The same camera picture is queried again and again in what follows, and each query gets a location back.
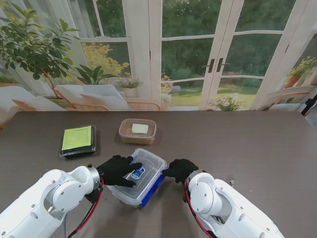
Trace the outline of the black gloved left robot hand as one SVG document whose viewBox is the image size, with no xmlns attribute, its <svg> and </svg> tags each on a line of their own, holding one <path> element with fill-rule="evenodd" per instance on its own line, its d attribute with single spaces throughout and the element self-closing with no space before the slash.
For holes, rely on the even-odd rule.
<svg viewBox="0 0 317 238">
<path fill-rule="evenodd" d="M 108 161 L 97 167 L 100 177 L 103 179 L 105 185 L 117 185 L 123 187 L 133 188 L 136 183 L 127 180 L 124 176 L 134 172 L 142 167 L 142 163 L 132 163 L 133 157 L 121 157 L 115 155 Z"/>
</svg>

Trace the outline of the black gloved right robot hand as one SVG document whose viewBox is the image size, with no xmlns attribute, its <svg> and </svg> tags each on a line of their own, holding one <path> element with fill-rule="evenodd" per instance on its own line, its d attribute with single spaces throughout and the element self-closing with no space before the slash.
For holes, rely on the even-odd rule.
<svg viewBox="0 0 317 238">
<path fill-rule="evenodd" d="M 169 178 L 174 178 L 176 183 L 184 184 L 186 178 L 199 168 L 187 159 L 175 159 L 162 174 Z"/>
</svg>

